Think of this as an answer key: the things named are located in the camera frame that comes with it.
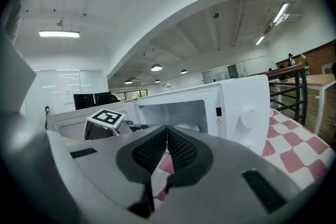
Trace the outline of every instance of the brown wall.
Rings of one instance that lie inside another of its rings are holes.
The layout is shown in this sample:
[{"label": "brown wall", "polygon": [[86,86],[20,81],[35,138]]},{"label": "brown wall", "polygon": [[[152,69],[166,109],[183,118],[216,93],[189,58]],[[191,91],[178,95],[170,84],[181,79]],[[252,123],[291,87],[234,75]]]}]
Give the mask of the brown wall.
[{"label": "brown wall", "polygon": [[[308,63],[309,73],[311,75],[322,74],[322,66],[328,63],[336,62],[335,47],[336,47],[336,40],[303,53],[303,55],[306,57],[306,59],[304,59],[304,62]],[[294,56],[293,59],[295,60],[296,63],[299,63],[300,55]],[[287,67],[288,59],[277,63],[278,68],[281,65]]]}]

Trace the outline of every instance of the computer monitor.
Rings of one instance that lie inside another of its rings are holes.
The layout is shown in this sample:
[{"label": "computer monitor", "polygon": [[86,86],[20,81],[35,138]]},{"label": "computer monitor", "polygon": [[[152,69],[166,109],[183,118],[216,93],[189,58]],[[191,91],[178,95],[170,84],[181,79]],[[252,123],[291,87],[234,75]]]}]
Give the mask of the computer monitor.
[{"label": "computer monitor", "polygon": [[97,105],[98,97],[102,95],[111,94],[111,92],[99,92],[94,94],[94,103]]},{"label": "computer monitor", "polygon": [[79,109],[87,109],[91,106],[94,106],[95,103],[93,101],[93,94],[74,94],[73,100],[75,102],[76,110]]}]

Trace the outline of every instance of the door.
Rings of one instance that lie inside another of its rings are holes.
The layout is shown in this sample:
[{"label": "door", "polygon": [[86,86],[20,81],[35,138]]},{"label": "door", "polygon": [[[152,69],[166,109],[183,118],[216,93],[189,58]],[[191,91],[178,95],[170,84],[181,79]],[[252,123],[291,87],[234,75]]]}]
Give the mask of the door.
[{"label": "door", "polygon": [[229,76],[231,79],[239,78],[236,65],[228,66],[227,70],[229,71]]}]

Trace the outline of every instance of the wooden table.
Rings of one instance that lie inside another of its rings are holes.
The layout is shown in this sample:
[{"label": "wooden table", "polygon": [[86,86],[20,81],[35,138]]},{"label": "wooden table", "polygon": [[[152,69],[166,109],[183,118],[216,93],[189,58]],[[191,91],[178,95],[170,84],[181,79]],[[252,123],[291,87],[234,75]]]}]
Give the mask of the wooden table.
[{"label": "wooden table", "polygon": [[[316,133],[316,135],[319,135],[323,116],[325,90],[332,86],[336,81],[333,74],[310,75],[306,76],[306,78],[307,88],[312,90],[318,90],[320,92],[319,109],[314,130],[314,133]],[[293,87],[295,86],[295,78],[290,78],[287,81],[283,82],[285,84],[293,84]]]}]

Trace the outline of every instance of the red and white checkered tablecloth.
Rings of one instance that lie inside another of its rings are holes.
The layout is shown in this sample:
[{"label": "red and white checkered tablecloth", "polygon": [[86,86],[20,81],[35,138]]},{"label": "red and white checkered tablecloth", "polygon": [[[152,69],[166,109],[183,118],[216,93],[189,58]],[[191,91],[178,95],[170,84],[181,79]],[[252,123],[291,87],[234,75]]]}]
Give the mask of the red and white checkered tablecloth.
[{"label": "red and white checkered tablecloth", "polygon": [[[335,152],[301,124],[273,110],[262,157],[284,171],[302,190],[325,177]],[[156,208],[166,196],[166,179],[172,173],[172,158],[165,153],[152,174]]]}]

